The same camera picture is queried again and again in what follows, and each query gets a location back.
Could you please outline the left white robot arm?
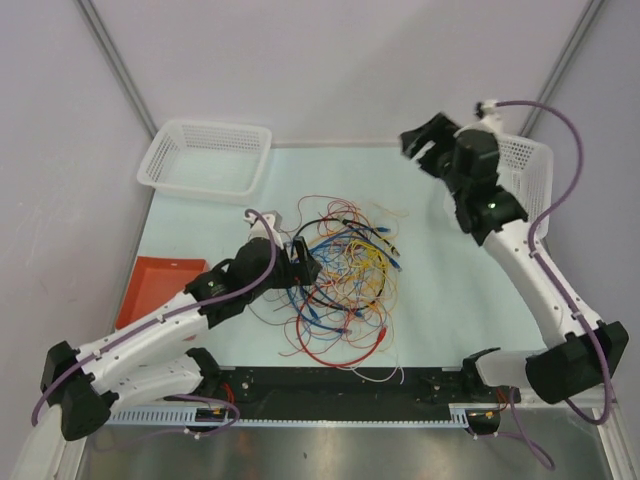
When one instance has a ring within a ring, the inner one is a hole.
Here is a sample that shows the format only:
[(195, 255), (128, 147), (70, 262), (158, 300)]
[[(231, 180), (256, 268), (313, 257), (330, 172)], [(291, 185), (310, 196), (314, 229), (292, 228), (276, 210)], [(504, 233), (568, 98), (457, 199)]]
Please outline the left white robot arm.
[(303, 238), (295, 238), (293, 246), (289, 254), (267, 238), (253, 238), (127, 327), (82, 347), (66, 341), (53, 345), (32, 415), (49, 406), (59, 418), (62, 438), (73, 442), (133, 406), (171, 397), (214, 397), (221, 387), (220, 368), (205, 349), (191, 348), (158, 364), (151, 359), (241, 314), (268, 290), (312, 285), (321, 266)]

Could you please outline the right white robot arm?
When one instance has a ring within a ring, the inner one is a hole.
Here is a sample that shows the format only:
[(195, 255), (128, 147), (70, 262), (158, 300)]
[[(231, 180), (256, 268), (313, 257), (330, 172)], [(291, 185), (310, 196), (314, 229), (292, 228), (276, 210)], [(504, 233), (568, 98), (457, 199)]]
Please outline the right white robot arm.
[(557, 404), (608, 385), (629, 342), (619, 321), (606, 322), (570, 285), (542, 246), (546, 222), (530, 192), (551, 183), (551, 150), (501, 130), (495, 114), (462, 127), (439, 113), (400, 134), (403, 155), (441, 180), (460, 230), (506, 273), (536, 321), (539, 351), (491, 348), (467, 357), (463, 393), (484, 401), (497, 386), (530, 388)]

